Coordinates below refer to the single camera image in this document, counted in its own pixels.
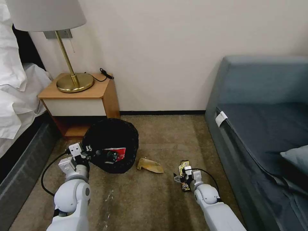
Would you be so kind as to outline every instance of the nightstand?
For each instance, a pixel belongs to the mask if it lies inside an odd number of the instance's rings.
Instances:
[[[57,80],[63,75],[60,74],[38,97],[64,138],[81,139],[93,120],[102,116],[120,118],[114,80],[95,80],[94,85],[85,91],[64,93],[56,87]],[[92,75],[99,80],[105,79],[100,73]]]

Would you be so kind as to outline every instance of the black trash bag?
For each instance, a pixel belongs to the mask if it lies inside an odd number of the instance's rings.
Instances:
[[[139,135],[132,123],[106,118],[88,129],[82,139],[83,150],[87,150],[88,145],[92,148],[91,163],[108,173],[125,173],[134,165]],[[95,153],[107,148],[126,148],[124,158],[113,164],[105,163],[104,156]]]

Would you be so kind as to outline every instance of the sofa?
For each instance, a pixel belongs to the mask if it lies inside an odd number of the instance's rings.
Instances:
[[[308,57],[224,57],[205,119],[247,230],[308,230],[308,176],[280,154],[308,145]]]

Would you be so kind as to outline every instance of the carpet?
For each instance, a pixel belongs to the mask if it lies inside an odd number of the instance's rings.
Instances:
[[[135,165],[125,174],[108,174],[90,166],[91,200],[88,207],[90,231],[135,230],[209,230],[203,212],[192,193],[183,193],[173,181],[181,160],[210,172],[216,179],[220,196],[243,222],[229,182],[215,150],[204,116],[162,115],[122,116],[139,132]],[[71,142],[59,140],[49,161]],[[156,161],[164,173],[137,170],[139,158]],[[52,192],[64,182],[64,174],[53,164],[45,175],[45,186]],[[212,180],[202,175],[205,183]],[[52,220],[53,198],[38,181],[12,224],[10,231],[46,230]]]

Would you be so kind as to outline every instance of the lamp stand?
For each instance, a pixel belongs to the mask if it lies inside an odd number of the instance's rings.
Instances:
[[[71,74],[67,74],[57,81],[57,88],[66,93],[80,92],[90,88],[94,84],[94,78],[87,73],[74,73],[71,62],[67,56],[65,47],[59,32],[56,30],[56,36],[64,55],[65,61],[68,65]]]

